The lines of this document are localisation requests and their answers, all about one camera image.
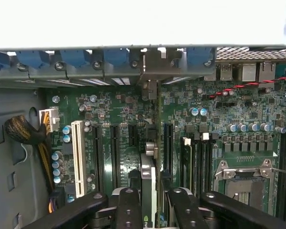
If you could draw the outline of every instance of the red wire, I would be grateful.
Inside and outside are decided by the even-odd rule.
[[[221,95],[223,92],[228,92],[228,91],[231,91],[233,89],[244,88],[244,87],[253,86],[253,85],[260,85],[263,83],[274,83],[276,81],[281,81],[281,80],[286,80],[286,77],[280,77],[280,78],[275,79],[275,80],[263,80],[262,82],[251,82],[251,83],[245,83],[245,84],[241,84],[241,85],[235,85],[231,88],[226,88],[221,92],[216,92],[215,94],[209,95],[209,98],[211,98],[211,99],[216,98],[216,96]]]

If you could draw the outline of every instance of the orange wire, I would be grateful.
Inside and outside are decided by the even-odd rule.
[[[52,207],[51,207],[51,203],[49,203],[49,213],[52,213]]]

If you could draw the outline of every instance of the motherboard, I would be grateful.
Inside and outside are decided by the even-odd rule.
[[[277,65],[275,78],[285,68]],[[129,174],[141,169],[140,155],[148,154],[153,139],[160,153],[156,169],[168,171],[174,187],[197,197],[218,191],[275,215],[279,174],[273,169],[279,168],[286,133],[286,81],[237,83],[204,77],[157,82],[152,100],[140,86],[47,89],[48,107],[58,108],[60,117],[60,130],[51,135],[54,182],[65,188],[68,202],[81,196],[73,136],[79,127],[86,192],[110,196],[129,187]]]

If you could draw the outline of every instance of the gray metal case wall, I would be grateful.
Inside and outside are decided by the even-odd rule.
[[[21,228],[46,214],[48,195],[37,151],[32,148],[25,160],[20,143],[3,131],[7,119],[21,114],[38,127],[37,110],[43,108],[37,91],[0,89],[0,229]]]

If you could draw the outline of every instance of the power connector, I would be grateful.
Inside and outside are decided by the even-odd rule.
[[[58,131],[59,130],[59,112],[58,109],[45,109],[39,111],[39,122],[41,123],[41,117],[45,112],[49,112],[50,116],[50,132]]]

